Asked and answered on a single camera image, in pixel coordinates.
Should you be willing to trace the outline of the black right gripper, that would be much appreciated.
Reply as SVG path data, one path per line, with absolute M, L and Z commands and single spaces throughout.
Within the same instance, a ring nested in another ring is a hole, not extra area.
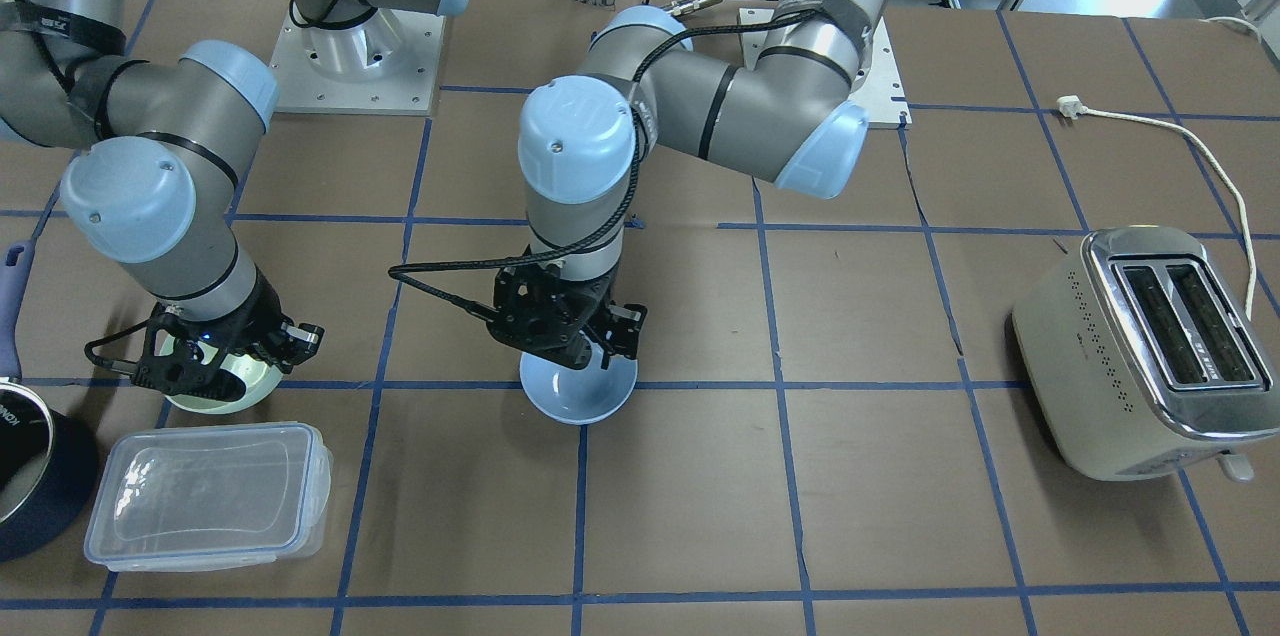
M 145 331 L 143 354 L 137 361 L 109 360 L 99 346 Z M 150 317 L 84 344 L 84 357 L 101 370 L 119 372 L 136 386 L 165 395 L 215 395 L 210 384 L 228 354 L 251 354 L 292 372 L 310 361 L 323 343 L 325 329 L 315 322 L 292 322 L 282 314 L 280 299 L 262 273 L 255 273 L 250 299 L 218 320 L 183 320 L 174 308 L 155 305 Z

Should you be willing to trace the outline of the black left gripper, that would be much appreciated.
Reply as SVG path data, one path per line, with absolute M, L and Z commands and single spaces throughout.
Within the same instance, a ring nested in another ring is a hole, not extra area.
M 635 361 L 648 308 L 611 302 L 614 280 L 614 267 L 586 282 L 561 279 L 536 264 L 503 267 L 488 331 L 499 344 L 571 370 L 588 367 L 590 343 L 600 346 L 604 366 L 614 357 Z

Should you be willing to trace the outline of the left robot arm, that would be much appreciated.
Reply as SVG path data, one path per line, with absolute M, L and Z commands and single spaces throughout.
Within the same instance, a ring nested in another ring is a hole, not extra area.
M 516 154 L 530 243 L 497 267 L 483 312 L 495 340 L 581 370 L 634 357 L 645 317 L 616 305 L 623 221 L 641 163 L 666 147 L 820 200 L 847 184 L 868 131 L 851 95 L 886 0 L 776 0 L 751 67 L 695 52 L 710 27 L 630 6 L 575 74 L 524 102 Z

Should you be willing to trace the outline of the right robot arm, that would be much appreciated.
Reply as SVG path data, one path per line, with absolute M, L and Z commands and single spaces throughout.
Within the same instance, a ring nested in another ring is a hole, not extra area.
M 393 12 L 456 17 L 468 0 L 291 0 L 319 70 L 383 76 L 403 59 Z M 260 402 L 317 353 L 227 211 L 279 99 L 271 67 L 202 40 L 173 65 L 128 58 L 123 0 L 3 0 L 3 138 L 72 148 L 60 203 L 101 256 L 155 298 L 138 358 L 101 370 L 205 413 Z

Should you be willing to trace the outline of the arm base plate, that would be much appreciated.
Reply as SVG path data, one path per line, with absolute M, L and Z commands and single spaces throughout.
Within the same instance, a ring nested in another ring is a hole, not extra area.
M 447 18 L 379 10 L 352 29 L 283 22 L 270 58 L 276 113 L 429 116 Z
M 764 24 L 773 15 L 772 8 L 739 8 L 737 24 Z M 744 65 L 754 68 L 759 54 L 765 47 L 764 33 L 739 35 Z M 858 88 L 850 93 L 850 102 L 863 107 L 868 116 L 869 129 L 897 129 L 913 125 L 908 97 L 901 84 L 895 49 L 890 40 L 888 24 L 879 20 L 873 36 L 873 51 L 869 52 L 869 67 L 861 68 L 858 76 Z

